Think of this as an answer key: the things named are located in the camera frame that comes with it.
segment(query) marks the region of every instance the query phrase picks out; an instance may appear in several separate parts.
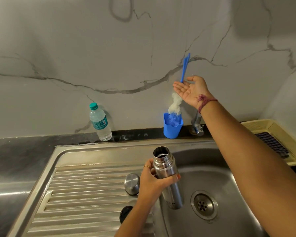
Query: red thread bracelet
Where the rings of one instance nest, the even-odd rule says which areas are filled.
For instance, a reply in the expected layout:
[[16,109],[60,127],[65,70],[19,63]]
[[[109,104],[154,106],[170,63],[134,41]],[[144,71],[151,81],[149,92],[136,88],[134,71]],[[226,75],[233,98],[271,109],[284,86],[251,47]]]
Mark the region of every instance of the red thread bracelet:
[[217,99],[215,98],[212,98],[212,99],[208,99],[208,97],[206,95],[199,95],[196,99],[197,101],[203,101],[202,104],[200,105],[200,107],[198,108],[198,112],[201,113],[201,109],[207,104],[209,103],[210,101],[212,100],[215,100],[215,101],[218,101]]

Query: blue plastic cup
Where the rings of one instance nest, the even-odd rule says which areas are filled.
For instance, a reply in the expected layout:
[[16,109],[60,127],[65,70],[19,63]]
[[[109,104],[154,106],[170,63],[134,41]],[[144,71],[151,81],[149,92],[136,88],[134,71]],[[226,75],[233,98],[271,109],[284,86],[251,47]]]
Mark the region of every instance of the blue plastic cup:
[[180,124],[178,124],[177,126],[171,126],[166,124],[166,120],[169,118],[169,114],[168,113],[163,114],[163,134],[166,138],[175,139],[176,137],[178,137],[179,132],[183,126],[182,116],[180,115],[180,117],[181,117]]

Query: stainless steel bottle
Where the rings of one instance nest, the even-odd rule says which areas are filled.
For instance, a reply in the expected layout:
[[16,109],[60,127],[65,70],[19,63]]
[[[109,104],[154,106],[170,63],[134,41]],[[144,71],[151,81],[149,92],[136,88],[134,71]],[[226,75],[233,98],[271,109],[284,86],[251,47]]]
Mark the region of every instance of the stainless steel bottle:
[[[156,148],[153,155],[153,166],[159,179],[179,173],[174,156],[167,147],[160,146]],[[179,181],[165,188],[162,195],[171,209],[177,210],[184,205],[184,195]]]

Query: drain strainer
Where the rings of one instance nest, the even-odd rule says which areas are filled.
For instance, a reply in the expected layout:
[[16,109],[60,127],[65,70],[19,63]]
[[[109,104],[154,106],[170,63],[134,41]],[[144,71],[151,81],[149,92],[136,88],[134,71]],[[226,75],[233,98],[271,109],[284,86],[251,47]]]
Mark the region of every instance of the drain strainer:
[[218,213],[218,204],[207,191],[195,191],[191,196],[192,209],[199,217],[212,220]]

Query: hand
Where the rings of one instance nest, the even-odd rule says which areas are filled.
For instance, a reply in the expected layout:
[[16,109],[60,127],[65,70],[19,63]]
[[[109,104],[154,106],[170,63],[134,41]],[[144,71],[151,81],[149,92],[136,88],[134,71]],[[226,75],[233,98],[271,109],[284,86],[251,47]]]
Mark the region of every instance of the hand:
[[178,182],[181,178],[180,174],[172,175],[164,179],[157,179],[154,177],[154,175],[155,169],[153,168],[153,158],[151,158],[145,163],[145,166],[143,167],[140,176],[138,195],[138,202],[148,206],[149,208],[155,204],[164,188]]
[[197,100],[199,95],[206,95],[208,98],[214,98],[213,95],[207,89],[204,78],[194,75],[187,78],[189,81],[194,81],[195,84],[184,81],[183,83],[175,81],[173,83],[173,89],[181,98],[189,105],[195,107],[197,110],[201,105],[201,102]]

